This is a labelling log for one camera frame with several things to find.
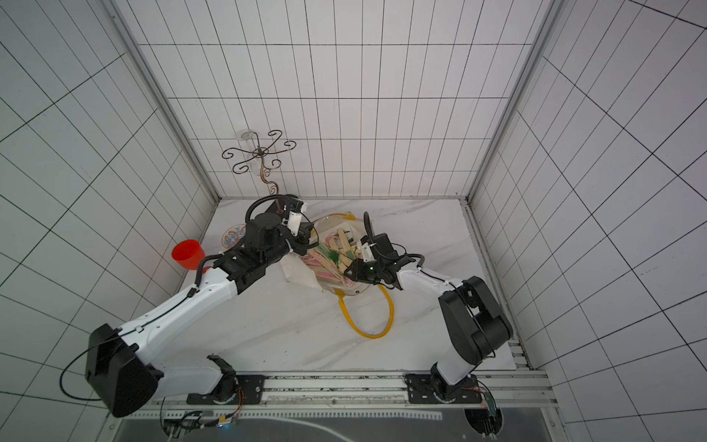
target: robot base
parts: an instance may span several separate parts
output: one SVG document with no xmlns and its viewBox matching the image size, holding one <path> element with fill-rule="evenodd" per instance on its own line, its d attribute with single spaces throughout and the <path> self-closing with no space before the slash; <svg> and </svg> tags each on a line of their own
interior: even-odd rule
<svg viewBox="0 0 707 442">
<path fill-rule="evenodd" d="M 454 393 L 447 397 L 440 397 L 432 384 L 431 374 L 406 374 L 407 399 L 411 404 L 480 404 L 481 394 L 466 388 L 478 388 L 479 384 L 474 375 L 464 378 L 458 385 L 454 385 Z"/>
<path fill-rule="evenodd" d="M 237 375 L 238 385 L 243 390 L 244 405 L 258 405 L 263 396 L 263 383 L 265 376 L 262 375 Z M 217 402 L 215 395 L 199 395 L 192 393 L 187 396 L 189 405 L 238 405 L 238 395 L 233 395 L 233 399 L 228 402 Z"/>
</svg>

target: white tiled wall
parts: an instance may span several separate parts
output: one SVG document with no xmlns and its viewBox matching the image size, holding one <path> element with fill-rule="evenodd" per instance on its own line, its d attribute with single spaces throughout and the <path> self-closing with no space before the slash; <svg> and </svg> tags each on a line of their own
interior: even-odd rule
<svg viewBox="0 0 707 442">
<path fill-rule="evenodd" d="M 707 433 L 706 26 L 570 0 L 473 198 L 573 441 Z"/>
<path fill-rule="evenodd" d="M 0 78 L 0 440 L 93 441 L 61 369 L 173 294 L 214 205 L 95 0 L 3 0 Z"/>
<path fill-rule="evenodd" d="M 249 127 L 333 197 L 466 195 L 549 0 L 116 3 L 222 196 L 267 194 L 221 157 Z"/>
</svg>

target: black mounting plate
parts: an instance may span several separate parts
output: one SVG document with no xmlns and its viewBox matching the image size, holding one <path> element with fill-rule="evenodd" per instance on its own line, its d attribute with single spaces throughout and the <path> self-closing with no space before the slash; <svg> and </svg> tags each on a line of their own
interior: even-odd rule
<svg viewBox="0 0 707 442">
<path fill-rule="evenodd" d="M 430 383 L 429 374 L 406 374 L 405 383 L 407 384 L 407 399 L 411 404 L 480 404 L 482 401 L 481 394 L 471 390 L 459 390 L 460 392 L 448 400 L 440 400 L 435 395 L 435 390 Z M 462 388 L 478 387 L 477 379 L 472 376 L 466 378 Z"/>
<path fill-rule="evenodd" d="M 265 376 L 263 375 L 237 375 L 238 385 L 244 394 L 244 405 L 258 405 L 263 396 L 263 383 Z M 191 393 L 187 396 L 187 404 L 189 405 L 238 405 L 238 396 L 235 396 L 231 401 L 225 404 L 216 404 L 214 397 L 211 395 L 198 395 Z"/>
</svg>

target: white marble table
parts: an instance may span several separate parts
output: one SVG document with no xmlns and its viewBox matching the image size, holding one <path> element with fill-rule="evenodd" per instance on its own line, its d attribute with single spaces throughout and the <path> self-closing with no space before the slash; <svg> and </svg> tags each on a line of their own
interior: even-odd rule
<svg viewBox="0 0 707 442">
<path fill-rule="evenodd" d="M 221 238 L 243 223 L 252 200 L 222 201 L 214 214 L 203 248 L 207 255 L 224 250 Z M 307 215 L 368 211 L 376 233 L 425 255 L 425 266 L 451 277 L 483 277 L 467 224 L 456 199 L 308 200 Z M 269 203 L 261 206 L 263 211 Z M 185 279 L 193 282 L 194 272 Z M 390 291 L 395 321 L 381 339 L 356 334 L 344 319 L 338 299 L 284 279 L 279 264 L 238 297 L 207 313 L 166 350 L 178 358 L 191 351 L 220 354 L 237 371 L 426 371 L 451 345 L 435 296 Z M 376 287 L 346 297 L 346 306 L 361 330 L 380 332 L 388 319 L 385 297 Z M 510 348 L 479 370 L 513 370 Z"/>
</svg>

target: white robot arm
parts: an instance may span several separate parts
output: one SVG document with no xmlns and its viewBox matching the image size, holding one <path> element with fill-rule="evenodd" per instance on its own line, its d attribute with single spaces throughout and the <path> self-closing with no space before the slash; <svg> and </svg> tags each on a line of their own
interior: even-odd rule
<svg viewBox="0 0 707 442">
<path fill-rule="evenodd" d="M 273 203 L 268 211 L 250 219 L 257 205 L 273 199 L 284 203 L 284 211 L 281 204 Z M 126 416 L 155 397 L 198 393 L 213 396 L 214 402 L 233 399 L 235 371 L 219 356 L 174 364 L 160 353 L 212 308 L 264 276 L 268 265 L 290 251 L 304 255 L 315 245 L 309 244 L 311 225 L 299 226 L 300 217 L 293 216 L 302 206 L 302 202 L 282 195 L 256 201 L 246 213 L 242 240 L 223 254 L 205 257 L 194 285 L 118 329 L 105 324 L 91 334 L 86 380 L 114 416 Z M 365 265 L 363 260 L 355 260 L 346 275 L 356 281 L 384 282 L 439 297 L 452 347 L 432 367 L 431 383 L 440 397 L 448 397 L 485 356 L 510 338 L 510 323 L 481 279 L 451 279 L 424 269 L 422 256 L 398 256 L 385 233 L 374 236 L 368 213 L 364 221 L 368 236 L 362 242 L 370 246 L 374 260 Z M 213 267 L 201 276 L 207 260 L 214 260 Z"/>
</svg>

